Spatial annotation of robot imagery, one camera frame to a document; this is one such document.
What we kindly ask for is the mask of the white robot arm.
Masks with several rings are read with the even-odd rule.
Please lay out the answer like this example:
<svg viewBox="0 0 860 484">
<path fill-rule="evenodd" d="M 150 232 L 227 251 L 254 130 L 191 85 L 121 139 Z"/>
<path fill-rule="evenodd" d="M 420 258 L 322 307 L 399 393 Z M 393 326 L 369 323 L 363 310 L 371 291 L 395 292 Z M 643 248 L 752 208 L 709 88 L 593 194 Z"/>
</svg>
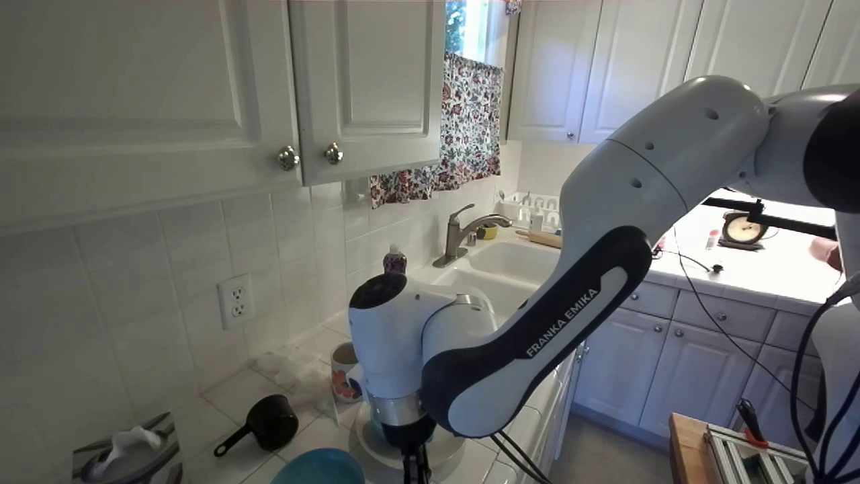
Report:
<svg viewBox="0 0 860 484">
<path fill-rule="evenodd" d="M 363 393 L 402 482 L 428 484 L 424 442 L 503 431 L 532 389 L 645 279 L 652 245 L 715 188 L 835 212 L 843 286 L 801 345 L 824 374 L 824 422 L 807 450 L 811 484 L 858 484 L 860 412 L 860 88 L 758 96 L 725 75 L 666 91 L 605 138 L 559 194 L 561 252 L 508 318 L 477 295 L 383 272 L 350 299 Z"/>
</svg>

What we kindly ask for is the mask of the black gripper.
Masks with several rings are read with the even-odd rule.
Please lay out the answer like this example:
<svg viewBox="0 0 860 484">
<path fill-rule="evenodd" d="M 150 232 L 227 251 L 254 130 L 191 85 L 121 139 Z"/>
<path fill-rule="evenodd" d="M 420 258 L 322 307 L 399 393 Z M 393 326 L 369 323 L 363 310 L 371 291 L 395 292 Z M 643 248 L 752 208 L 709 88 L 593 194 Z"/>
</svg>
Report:
<svg viewBox="0 0 860 484">
<path fill-rule="evenodd" d="M 428 452 L 420 450 L 429 442 L 434 422 L 421 418 L 410 426 L 383 426 L 383 438 L 402 455 L 402 484 L 429 484 Z"/>
</svg>

